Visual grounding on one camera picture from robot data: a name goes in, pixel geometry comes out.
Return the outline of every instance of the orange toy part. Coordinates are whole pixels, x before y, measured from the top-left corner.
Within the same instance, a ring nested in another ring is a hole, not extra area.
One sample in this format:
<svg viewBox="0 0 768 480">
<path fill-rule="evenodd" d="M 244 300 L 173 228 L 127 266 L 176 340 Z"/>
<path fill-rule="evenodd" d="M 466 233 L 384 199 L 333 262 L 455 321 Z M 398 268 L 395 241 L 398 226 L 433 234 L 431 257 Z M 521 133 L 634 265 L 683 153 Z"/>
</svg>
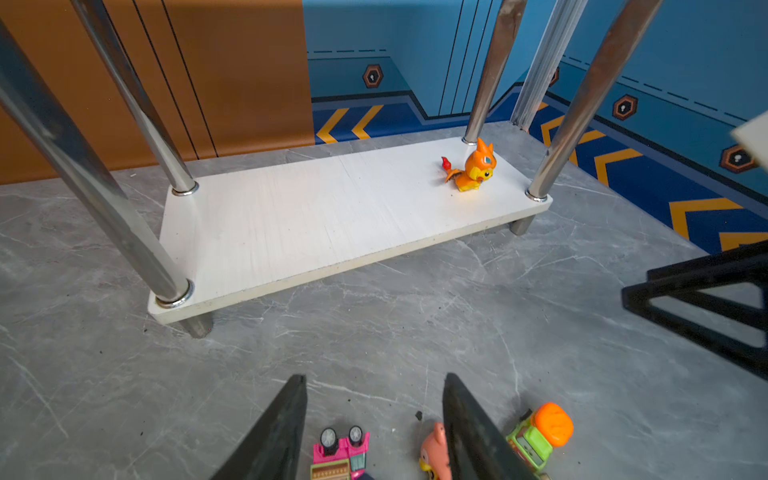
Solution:
<svg viewBox="0 0 768 480">
<path fill-rule="evenodd" d="M 574 434 L 574 423 L 559 405 L 546 403 L 536 412 L 533 424 L 554 448 L 562 447 Z"/>
<path fill-rule="evenodd" d="M 480 188 L 480 184 L 493 177 L 493 169 L 496 168 L 493 144 L 486 145 L 481 138 L 478 138 L 477 150 L 467 158 L 464 170 L 452 170 L 451 162 L 445 157 L 442 159 L 442 167 L 448 172 L 445 182 L 454 179 L 458 191 L 477 190 Z"/>
</svg>

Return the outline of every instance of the yellow chevron stripe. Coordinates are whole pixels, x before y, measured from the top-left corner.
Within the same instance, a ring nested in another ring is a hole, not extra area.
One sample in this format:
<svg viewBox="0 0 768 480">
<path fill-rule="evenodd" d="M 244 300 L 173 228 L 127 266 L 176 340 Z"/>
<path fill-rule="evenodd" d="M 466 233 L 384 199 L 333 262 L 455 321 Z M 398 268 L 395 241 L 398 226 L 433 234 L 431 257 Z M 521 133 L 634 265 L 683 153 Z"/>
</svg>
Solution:
<svg viewBox="0 0 768 480">
<path fill-rule="evenodd" d="M 608 171 L 605 167 L 607 164 L 642 156 L 642 153 L 632 150 L 631 148 L 615 151 L 612 154 L 598 155 L 594 158 L 594 169 L 598 172 L 598 181 L 606 187 L 609 187 Z"/>
<path fill-rule="evenodd" d="M 326 124 L 323 125 L 323 128 L 320 128 L 320 131 L 317 132 L 317 136 L 320 137 L 320 140 L 326 142 L 327 144 L 338 143 L 336 139 L 331 136 L 331 130 L 333 130 L 336 124 L 339 123 L 339 120 L 341 120 L 341 117 L 343 117 L 344 114 L 348 111 L 348 108 L 340 108 L 339 110 L 333 112 L 333 115 L 331 115 L 331 118 L 329 118 Z"/>
<path fill-rule="evenodd" d="M 704 212 L 707 210 L 738 210 L 743 208 L 727 198 L 708 198 L 706 200 L 684 200 L 670 202 L 670 214 L 672 215 L 672 228 L 678 235 L 686 240 L 688 236 L 688 212 Z"/>
<path fill-rule="evenodd" d="M 541 105 L 539 106 L 539 110 L 547 106 L 545 103 L 542 103 Z M 563 118 L 565 118 L 565 115 L 563 115 L 562 117 L 555 118 L 554 120 L 550 120 L 547 123 L 541 124 L 541 139 L 544 140 L 544 145 L 546 145 L 547 147 L 552 145 L 552 136 L 550 131 L 553 128 L 559 127 L 560 125 L 562 125 Z M 597 140 L 598 138 L 602 138 L 604 136 L 605 136 L 604 133 L 597 130 L 588 131 L 587 133 L 581 136 L 581 140 L 579 140 L 578 143 L 585 144 L 589 141 Z M 573 151 L 573 153 L 571 153 L 571 156 L 568 158 L 568 160 L 573 165 L 578 166 L 578 158 L 576 157 L 576 151 Z"/>
<path fill-rule="evenodd" d="M 560 124 L 563 123 L 563 118 L 565 118 L 565 115 L 550 120 L 545 124 L 541 124 L 541 139 L 544 140 L 544 145 L 547 147 L 552 145 L 552 137 L 550 136 L 549 131 L 555 127 L 559 127 Z"/>
<path fill-rule="evenodd" d="M 604 137 L 605 134 L 601 131 L 593 130 L 588 131 L 584 135 L 581 136 L 581 140 L 578 141 L 578 144 L 586 144 L 589 141 L 597 140 L 598 138 Z M 573 165 L 576 165 L 578 167 L 578 158 L 576 157 L 576 150 L 571 154 L 570 157 L 568 157 L 568 161 L 570 161 Z"/>
<path fill-rule="evenodd" d="M 763 240 L 768 240 L 768 232 L 722 232 L 720 234 L 720 246 L 723 248 L 723 252 L 749 243 L 762 242 Z"/>
<path fill-rule="evenodd" d="M 366 133 L 365 130 L 363 130 L 365 127 L 368 126 L 368 123 L 370 123 L 371 120 L 378 114 L 381 109 L 384 108 L 384 105 L 374 105 L 371 107 L 370 110 L 368 110 L 368 113 L 362 116 L 359 122 L 357 122 L 357 125 L 352 129 L 352 133 L 357 135 L 357 137 L 360 140 L 365 140 L 366 138 L 371 138 L 370 135 Z"/>
</svg>

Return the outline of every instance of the toy wheel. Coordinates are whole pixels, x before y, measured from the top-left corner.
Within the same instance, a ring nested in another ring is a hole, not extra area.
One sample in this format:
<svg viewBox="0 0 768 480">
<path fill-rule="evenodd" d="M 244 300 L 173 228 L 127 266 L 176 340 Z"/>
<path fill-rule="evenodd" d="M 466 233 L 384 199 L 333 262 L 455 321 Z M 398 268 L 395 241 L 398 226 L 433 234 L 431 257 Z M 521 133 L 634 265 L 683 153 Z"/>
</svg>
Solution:
<svg viewBox="0 0 768 480">
<path fill-rule="evenodd" d="M 339 449 L 339 437 L 336 436 L 336 430 L 330 427 L 323 430 L 320 434 L 320 444 L 323 446 L 323 456 L 330 456 Z"/>
<path fill-rule="evenodd" d="M 354 425 L 349 429 L 349 443 L 351 443 L 353 447 L 362 445 L 362 429 L 357 425 Z"/>
</svg>

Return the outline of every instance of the chrome leg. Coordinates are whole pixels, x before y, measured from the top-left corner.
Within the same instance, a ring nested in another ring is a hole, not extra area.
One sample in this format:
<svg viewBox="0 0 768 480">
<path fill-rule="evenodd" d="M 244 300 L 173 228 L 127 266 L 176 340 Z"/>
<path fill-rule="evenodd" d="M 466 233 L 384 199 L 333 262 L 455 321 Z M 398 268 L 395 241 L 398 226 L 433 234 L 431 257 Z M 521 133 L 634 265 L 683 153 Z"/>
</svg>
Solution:
<svg viewBox="0 0 768 480">
<path fill-rule="evenodd" d="M 192 194 L 197 189 L 197 182 L 181 160 L 174 142 L 163 126 L 160 115 L 154 109 L 139 77 L 120 46 L 104 3 L 102 0 L 71 0 L 71 3 L 101 60 L 107 66 L 114 83 L 118 86 L 149 148 L 165 171 L 174 194 Z"/>
<path fill-rule="evenodd" d="M 480 77 L 480 86 L 475 96 L 475 103 L 472 105 L 472 113 L 469 115 L 467 131 L 462 139 L 466 144 L 475 145 L 478 142 L 480 130 L 488 117 L 493 96 L 496 94 L 496 88 L 507 65 L 509 52 L 512 51 L 512 45 L 515 44 L 515 38 L 518 36 L 527 2 L 528 0 L 504 0 L 502 7 L 498 10 L 491 46 L 488 47 L 485 67 Z"/>
<path fill-rule="evenodd" d="M 179 320 L 178 324 L 194 339 L 201 339 L 210 333 L 214 327 L 213 313 L 203 313 L 188 319 Z"/>
<path fill-rule="evenodd" d="M 603 103 L 663 0 L 628 0 L 594 56 L 563 123 L 526 192 L 544 199 Z"/>
<path fill-rule="evenodd" d="M 531 215 L 530 217 L 521 218 L 520 220 L 515 220 L 514 222 L 509 224 L 509 230 L 512 231 L 517 236 L 525 235 L 525 232 L 528 231 L 528 227 L 531 226 L 531 223 L 533 223 L 535 215 Z"/>
<path fill-rule="evenodd" d="M 190 282 L 101 163 L 0 22 L 0 104 L 85 205 L 158 300 L 184 298 Z"/>
<path fill-rule="evenodd" d="M 512 112 L 511 122 L 528 131 L 538 106 L 551 83 L 555 69 L 563 58 L 565 48 L 571 40 L 576 24 L 581 18 L 587 0 L 558 0 L 552 9 L 549 23 L 541 36 L 531 69 Z"/>
</svg>

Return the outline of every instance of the black metal frame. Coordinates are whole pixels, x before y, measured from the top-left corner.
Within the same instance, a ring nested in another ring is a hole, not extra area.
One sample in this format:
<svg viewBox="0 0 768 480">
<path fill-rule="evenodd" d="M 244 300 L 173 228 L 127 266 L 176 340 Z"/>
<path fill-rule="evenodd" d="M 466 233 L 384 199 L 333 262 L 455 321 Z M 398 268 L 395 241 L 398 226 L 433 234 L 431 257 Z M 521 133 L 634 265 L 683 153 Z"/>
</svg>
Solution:
<svg viewBox="0 0 768 480">
<path fill-rule="evenodd" d="M 625 309 L 768 380 L 768 343 L 762 347 L 750 346 L 650 304 L 653 298 L 671 296 L 754 327 L 768 339 L 768 240 L 648 270 L 647 278 L 645 283 L 622 289 L 621 301 Z M 763 308 L 699 291 L 745 282 L 762 290 Z"/>
</svg>

